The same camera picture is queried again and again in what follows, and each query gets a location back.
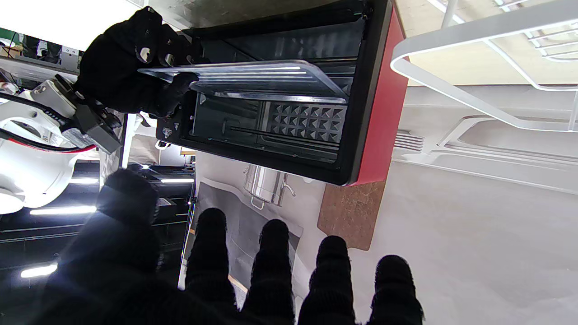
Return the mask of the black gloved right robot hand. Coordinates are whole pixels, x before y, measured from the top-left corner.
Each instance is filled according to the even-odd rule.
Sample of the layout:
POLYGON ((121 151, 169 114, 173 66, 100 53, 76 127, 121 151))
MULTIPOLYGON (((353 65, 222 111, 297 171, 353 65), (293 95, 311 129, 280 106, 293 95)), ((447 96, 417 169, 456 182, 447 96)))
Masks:
POLYGON ((198 76, 184 72, 165 82, 140 69, 186 63, 190 50, 190 42, 163 24, 162 16, 147 6, 92 41, 81 58, 74 88, 115 111, 144 112, 164 119, 175 111, 198 76))

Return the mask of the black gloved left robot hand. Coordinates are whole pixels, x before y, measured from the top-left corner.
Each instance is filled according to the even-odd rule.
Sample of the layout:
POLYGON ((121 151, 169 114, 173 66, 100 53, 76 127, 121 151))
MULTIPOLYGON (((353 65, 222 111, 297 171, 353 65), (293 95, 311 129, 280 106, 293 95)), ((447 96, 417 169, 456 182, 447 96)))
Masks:
POLYGON ((351 263, 336 235, 319 245, 309 294, 295 315, 289 229, 269 220, 241 309, 228 279, 226 217, 201 213, 186 266, 186 289, 159 279, 154 233, 158 193, 127 169, 112 173, 96 212, 60 255, 35 325, 354 325, 351 263))

